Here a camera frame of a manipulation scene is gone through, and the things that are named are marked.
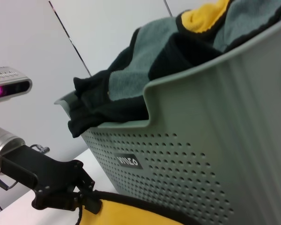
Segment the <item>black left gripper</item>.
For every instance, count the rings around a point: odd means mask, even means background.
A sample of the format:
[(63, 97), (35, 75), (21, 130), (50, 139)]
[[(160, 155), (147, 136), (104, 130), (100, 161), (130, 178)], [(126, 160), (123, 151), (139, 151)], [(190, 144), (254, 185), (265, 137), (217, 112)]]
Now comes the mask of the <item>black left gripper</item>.
[(0, 156), (0, 171), (35, 193), (31, 205), (47, 208), (76, 210), (84, 206), (98, 214), (101, 200), (94, 195), (95, 182), (83, 169), (79, 160), (56, 161), (26, 145)]

